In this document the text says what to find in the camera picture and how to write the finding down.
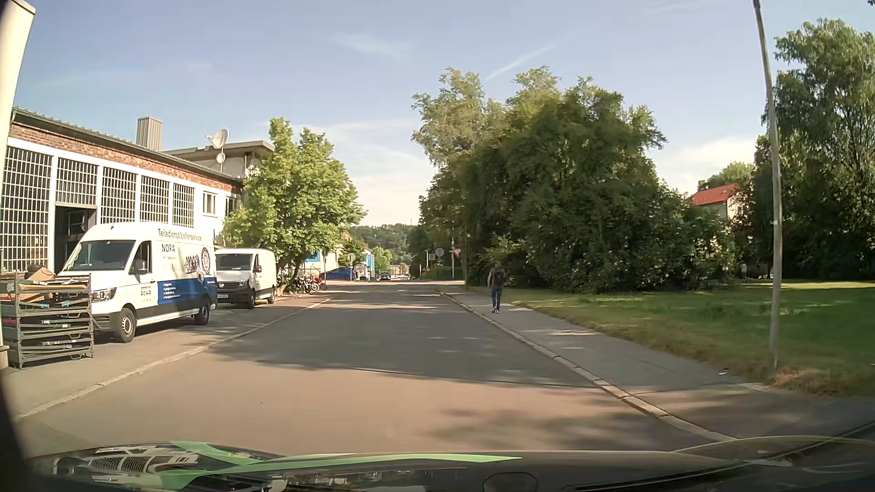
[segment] blue car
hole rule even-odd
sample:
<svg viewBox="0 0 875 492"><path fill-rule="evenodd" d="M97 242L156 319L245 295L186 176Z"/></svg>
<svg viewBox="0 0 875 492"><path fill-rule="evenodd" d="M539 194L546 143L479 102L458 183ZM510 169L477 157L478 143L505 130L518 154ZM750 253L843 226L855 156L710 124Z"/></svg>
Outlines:
<svg viewBox="0 0 875 492"><path fill-rule="evenodd" d="M323 277L325 280L351 280L353 278L353 269L348 266L340 266L334 270L325 272Z"/></svg>

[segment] grass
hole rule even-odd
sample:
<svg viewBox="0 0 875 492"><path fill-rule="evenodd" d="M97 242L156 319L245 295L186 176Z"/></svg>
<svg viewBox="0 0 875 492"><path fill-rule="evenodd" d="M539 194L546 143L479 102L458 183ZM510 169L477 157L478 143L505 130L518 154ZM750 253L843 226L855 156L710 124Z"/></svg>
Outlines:
<svg viewBox="0 0 875 492"><path fill-rule="evenodd" d="M486 288L472 289L488 294ZM815 394L875 396L875 283L785 283L780 368L774 376L768 354L768 283L622 295L508 288L501 300L727 368L748 381Z"/></svg>

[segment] white van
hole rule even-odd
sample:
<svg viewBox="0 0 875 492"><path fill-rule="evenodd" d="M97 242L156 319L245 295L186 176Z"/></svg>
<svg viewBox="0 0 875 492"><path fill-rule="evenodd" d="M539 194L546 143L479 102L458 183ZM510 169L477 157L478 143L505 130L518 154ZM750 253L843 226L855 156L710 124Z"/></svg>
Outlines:
<svg viewBox="0 0 875 492"><path fill-rule="evenodd" d="M58 277L91 274L94 330L124 342L137 327L193 316L216 305L213 235L161 222L90 228Z"/></svg>
<svg viewBox="0 0 875 492"><path fill-rule="evenodd" d="M258 299L277 300L277 258L269 250L229 248L216 251L219 302L255 309Z"/></svg>

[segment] van side mirror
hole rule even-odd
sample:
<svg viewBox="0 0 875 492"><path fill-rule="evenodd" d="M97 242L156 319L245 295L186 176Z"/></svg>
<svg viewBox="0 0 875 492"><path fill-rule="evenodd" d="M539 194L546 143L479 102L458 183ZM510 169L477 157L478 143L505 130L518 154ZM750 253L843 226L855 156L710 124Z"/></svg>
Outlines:
<svg viewBox="0 0 875 492"><path fill-rule="evenodd" d="M130 272L141 275L144 273L149 273L149 270L146 268L146 262L140 258L134 260L134 264L130 266Z"/></svg>

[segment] person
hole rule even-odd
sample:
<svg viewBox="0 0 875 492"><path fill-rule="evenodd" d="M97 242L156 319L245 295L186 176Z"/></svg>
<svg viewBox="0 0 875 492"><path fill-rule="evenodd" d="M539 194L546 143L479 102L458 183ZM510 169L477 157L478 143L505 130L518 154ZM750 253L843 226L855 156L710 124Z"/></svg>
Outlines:
<svg viewBox="0 0 875 492"><path fill-rule="evenodd" d="M507 273L501 268L501 262L496 261L495 266L489 271L486 278L486 286L492 291L493 313L501 313L501 292L504 291L504 280Z"/></svg>

